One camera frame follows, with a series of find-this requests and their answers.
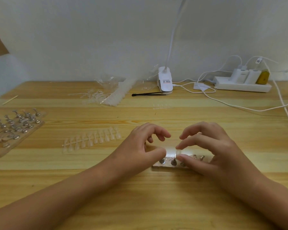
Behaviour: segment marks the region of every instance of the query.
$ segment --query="black tweezers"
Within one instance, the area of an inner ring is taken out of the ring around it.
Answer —
[[[152,93],[133,93],[131,96],[164,96],[162,92],[152,92]]]

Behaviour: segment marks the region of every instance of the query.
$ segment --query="right hand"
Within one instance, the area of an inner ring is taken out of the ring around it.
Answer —
[[[249,199],[257,184],[266,179],[217,123],[196,123],[185,128],[179,138],[182,141],[176,149],[197,145],[211,151],[214,157],[209,163],[185,154],[177,159],[238,198]]]

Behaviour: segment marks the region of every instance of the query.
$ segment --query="wooden stick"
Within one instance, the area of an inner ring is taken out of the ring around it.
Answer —
[[[16,95],[15,97],[12,97],[11,99],[9,99],[9,100],[7,100],[6,102],[2,103],[2,105],[7,104],[8,102],[10,102],[11,100],[13,100],[13,99],[15,99],[15,98],[17,98],[17,97],[18,97],[18,95]]]

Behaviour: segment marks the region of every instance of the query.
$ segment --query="forearm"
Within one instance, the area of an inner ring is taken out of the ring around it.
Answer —
[[[0,230],[52,229],[115,179],[103,165],[96,165],[1,208]]]
[[[244,201],[282,229],[288,230],[288,189],[285,186],[266,178]]]

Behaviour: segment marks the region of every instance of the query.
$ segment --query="white paper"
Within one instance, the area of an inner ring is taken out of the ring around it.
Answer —
[[[201,91],[205,91],[206,89],[209,89],[210,86],[209,85],[205,85],[203,83],[199,83],[198,85],[196,83],[194,83],[193,89],[198,89]]]

